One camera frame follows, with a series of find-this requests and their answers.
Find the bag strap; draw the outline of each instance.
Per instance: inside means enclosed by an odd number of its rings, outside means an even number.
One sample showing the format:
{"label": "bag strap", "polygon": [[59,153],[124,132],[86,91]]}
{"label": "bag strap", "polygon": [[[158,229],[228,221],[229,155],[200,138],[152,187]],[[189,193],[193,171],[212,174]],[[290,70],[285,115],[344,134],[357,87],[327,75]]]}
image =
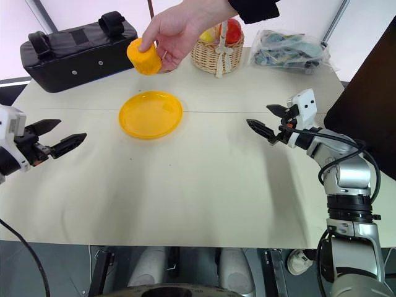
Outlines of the bag strap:
{"label": "bag strap", "polygon": [[28,39],[33,45],[36,51],[37,57],[43,59],[51,54],[51,48],[49,48],[48,37],[41,31],[31,33],[28,35]]}
{"label": "bag strap", "polygon": [[112,11],[102,15],[99,26],[107,36],[113,37],[124,33],[124,21],[125,18],[118,11]]}

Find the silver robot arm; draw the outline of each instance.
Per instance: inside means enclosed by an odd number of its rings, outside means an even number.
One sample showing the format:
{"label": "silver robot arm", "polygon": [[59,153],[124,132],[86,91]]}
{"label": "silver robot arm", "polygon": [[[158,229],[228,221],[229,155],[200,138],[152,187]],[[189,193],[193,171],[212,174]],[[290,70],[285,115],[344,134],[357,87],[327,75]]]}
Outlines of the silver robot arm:
{"label": "silver robot arm", "polygon": [[328,238],[324,234],[318,245],[317,264],[322,276],[334,283],[331,296],[394,296],[384,283],[378,228],[373,222],[381,217],[372,214],[371,172],[359,156],[363,144],[313,126],[312,89],[289,99],[287,108],[269,105],[268,109],[282,119],[279,134],[257,120],[248,119],[249,126],[272,145],[280,141],[305,149],[322,168],[319,178],[327,194]]}

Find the plastic bag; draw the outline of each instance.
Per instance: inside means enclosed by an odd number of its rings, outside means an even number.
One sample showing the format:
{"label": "plastic bag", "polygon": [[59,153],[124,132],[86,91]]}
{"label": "plastic bag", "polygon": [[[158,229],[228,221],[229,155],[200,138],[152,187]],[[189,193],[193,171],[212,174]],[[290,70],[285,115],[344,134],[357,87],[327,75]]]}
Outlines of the plastic bag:
{"label": "plastic bag", "polygon": [[314,37],[261,30],[253,42],[248,63],[297,69],[305,74],[312,74],[319,67],[330,66],[329,58],[327,47]]}

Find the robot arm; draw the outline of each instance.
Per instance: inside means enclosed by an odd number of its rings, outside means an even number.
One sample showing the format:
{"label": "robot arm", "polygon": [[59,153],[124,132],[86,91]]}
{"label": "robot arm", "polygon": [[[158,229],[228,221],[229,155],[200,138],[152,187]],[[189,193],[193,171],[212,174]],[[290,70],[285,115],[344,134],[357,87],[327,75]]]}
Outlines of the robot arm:
{"label": "robot arm", "polygon": [[287,108],[267,108],[281,118],[280,133],[275,135],[254,119],[247,120],[249,126],[272,145],[280,141],[306,150],[322,168],[319,178],[327,194],[329,237],[319,244],[319,265],[324,278],[334,282],[332,296],[393,296],[384,285],[384,262],[373,223],[381,217],[372,214],[371,173],[359,156],[364,145],[313,126],[316,103],[312,89],[288,100]]}
{"label": "robot arm", "polygon": [[28,171],[51,155],[54,159],[78,147],[87,136],[74,134],[53,147],[41,145],[39,136],[54,129],[59,119],[43,119],[25,127],[26,114],[11,106],[0,105],[0,184],[5,176],[17,171]]}

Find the wicker basket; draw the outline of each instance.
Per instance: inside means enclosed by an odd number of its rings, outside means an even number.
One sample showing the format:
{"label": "wicker basket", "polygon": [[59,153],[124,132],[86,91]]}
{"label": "wicker basket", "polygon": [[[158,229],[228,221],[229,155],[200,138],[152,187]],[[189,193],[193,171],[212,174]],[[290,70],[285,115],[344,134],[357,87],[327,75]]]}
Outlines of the wicker basket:
{"label": "wicker basket", "polygon": [[[233,43],[232,45],[226,45],[227,48],[231,48],[233,52],[230,54],[231,71],[235,70],[241,60],[243,50],[244,36],[242,33],[241,39]],[[216,52],[218,45],[212,45],[202,40],[198,40],[191,51],[192,62],[195,66],[203,71],[211,74],[217,73],[217,63],[219,53]],[[223,62],[223,74],[226,73],[225,63]]]}

